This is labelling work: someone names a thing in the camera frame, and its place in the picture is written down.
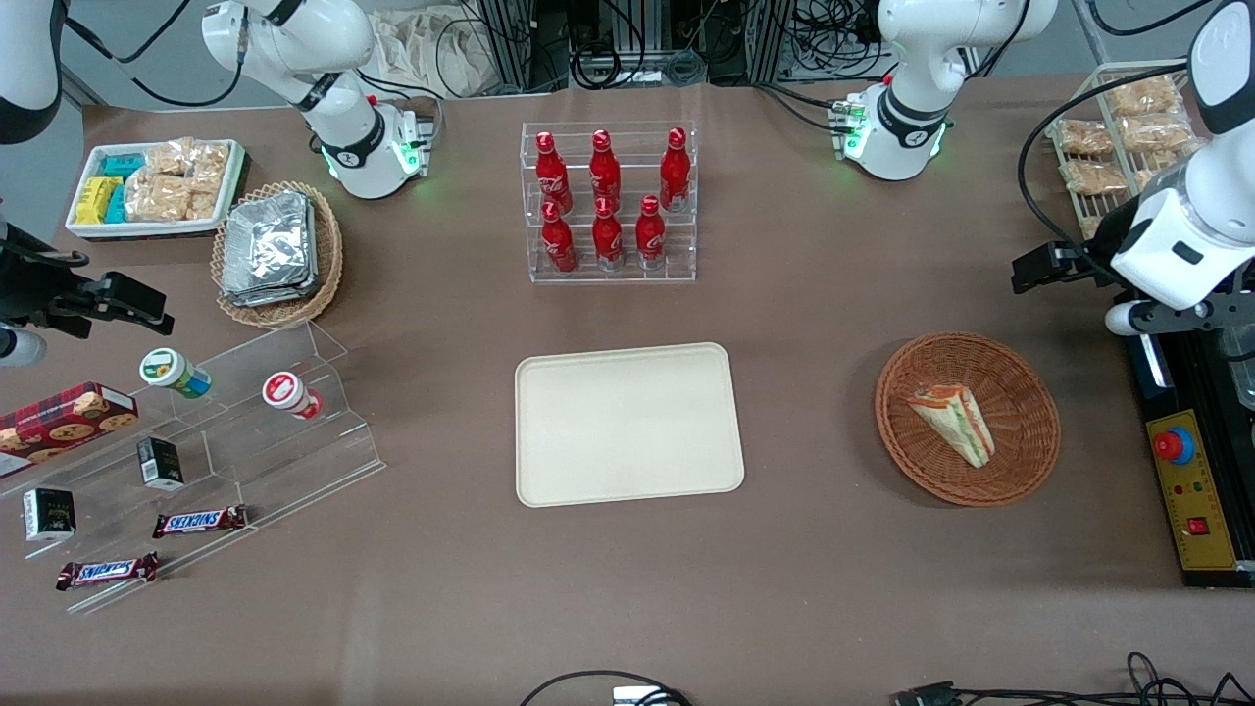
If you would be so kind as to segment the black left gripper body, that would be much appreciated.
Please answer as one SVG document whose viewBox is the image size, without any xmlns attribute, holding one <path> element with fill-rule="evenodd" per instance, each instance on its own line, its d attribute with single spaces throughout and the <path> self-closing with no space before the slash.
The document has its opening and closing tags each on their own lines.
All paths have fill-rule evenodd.
<svg viewBox="0 0 1255 706">
<path fill-rule="evenodd" d="M 1141 196 L 1135 196 L 1119 204 L 1111 213 L 1104 214 L 1098 221 L 1098 227 L 1089 240 L 1068 237 L 1071 245 L 1067 250 L 1073 253 L 1073 268 L 1065 282 L 1093 278 L 1096 286 L 1104 287 L 1116 283 L 1119 287 L 1135 287 L 1130 278 L 1121 276 L 1114 270 L 1114 256 L 1118 253 L 1124 241 L 1130 237 L 1133 227 L 1135 214 L 1141 204 Z"/>
</svg>

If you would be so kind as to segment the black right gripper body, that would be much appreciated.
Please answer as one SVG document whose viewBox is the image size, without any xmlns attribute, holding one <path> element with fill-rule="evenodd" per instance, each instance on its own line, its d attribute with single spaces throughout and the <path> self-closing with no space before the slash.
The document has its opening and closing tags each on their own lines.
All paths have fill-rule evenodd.
<svg viewBox="0 0 1255 706">
<path fill-rule="evenodd" d="M 26 231 L 3 226 L 1 237 L 1 322 L 25 327 L 34 319 L 58 308 L 59 298 L 69 298 L 60 316 L 99 319 L 103 310 L 95 301 L 79 298 L 82 286 L 93 283 L 75 273 L 90 263 L 79 251 L 63 253 Z"/>
</svg>

